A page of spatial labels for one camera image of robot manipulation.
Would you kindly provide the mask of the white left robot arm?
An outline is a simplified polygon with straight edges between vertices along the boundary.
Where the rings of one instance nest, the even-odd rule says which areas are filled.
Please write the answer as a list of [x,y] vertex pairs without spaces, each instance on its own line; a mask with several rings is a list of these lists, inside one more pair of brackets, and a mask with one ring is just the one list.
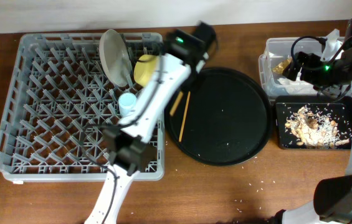
[[156,157],[149,141],[159,115],[174,93],[191,85],[217,44],[212,26],[200,22],[192,33],[176,29],[159,46],[158,64],[131,113],[116,125],[95,124],[109,150],[103,188],[86,223],[115,223],[125,196],[138,174]]

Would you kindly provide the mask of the white round plate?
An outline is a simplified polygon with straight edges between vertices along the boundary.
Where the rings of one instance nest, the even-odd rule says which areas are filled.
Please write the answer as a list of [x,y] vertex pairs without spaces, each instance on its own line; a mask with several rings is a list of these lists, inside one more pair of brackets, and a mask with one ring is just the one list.
[[123,38],[117,31],[109,29],[102,34],[99,56],[109,81],[120,87],[127,86],[132,65]]

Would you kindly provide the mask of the food scraps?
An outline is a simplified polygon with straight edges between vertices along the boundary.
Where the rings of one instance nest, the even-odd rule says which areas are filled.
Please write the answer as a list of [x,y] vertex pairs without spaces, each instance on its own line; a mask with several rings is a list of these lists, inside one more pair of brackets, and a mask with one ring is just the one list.
[[285,133],[291,134],[295,139],[288,142],[296,146],[309,149],[335,149],[351,142],[350,135],[339,129],[337,120],[331,114],[324,114],[317,108],[313,111],[304,105],[295,112],[290,112],[290,117],[285,119]]

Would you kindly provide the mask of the yellow bowl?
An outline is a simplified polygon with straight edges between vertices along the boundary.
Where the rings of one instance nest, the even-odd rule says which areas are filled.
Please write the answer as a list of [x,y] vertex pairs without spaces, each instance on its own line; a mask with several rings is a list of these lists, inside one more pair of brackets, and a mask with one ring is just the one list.
[[156,70],[158,56],[142,55],[134,68],[134,79],[137,84],[145,87]]

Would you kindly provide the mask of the brown Nescafe Gold wrapper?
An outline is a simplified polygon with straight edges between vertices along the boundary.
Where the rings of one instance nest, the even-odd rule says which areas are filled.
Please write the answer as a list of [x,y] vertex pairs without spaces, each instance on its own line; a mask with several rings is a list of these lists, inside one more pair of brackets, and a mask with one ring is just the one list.
[[276,74],[282,74],[283,71],[290,65],[292,59],[288,58],[276,65],[272,71]]

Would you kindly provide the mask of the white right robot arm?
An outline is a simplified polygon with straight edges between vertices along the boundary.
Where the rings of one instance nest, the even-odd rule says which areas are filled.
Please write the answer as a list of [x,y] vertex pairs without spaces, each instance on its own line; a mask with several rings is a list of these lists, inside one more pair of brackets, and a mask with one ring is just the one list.
[[[322,55],[291,52],[292,61],[283,70],[289,80],[301,80],[323,91],[335,85],[347,85],[352,92],[352,19],[348,21],[343,43],[336,32],[316,38]],[[281,210],[269,223],[352,223],[352,145],[345,175],[321,180],[314,198],[293,210]]]

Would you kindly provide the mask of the blue plastic cup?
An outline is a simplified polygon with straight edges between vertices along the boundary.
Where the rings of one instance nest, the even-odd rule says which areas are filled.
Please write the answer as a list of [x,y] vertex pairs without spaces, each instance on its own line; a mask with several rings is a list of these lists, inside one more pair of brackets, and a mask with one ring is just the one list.
[[137,97],[130,92],[125,92],[119,97],[118,106],[122,117],[128,116],[135,107],[136,101]]

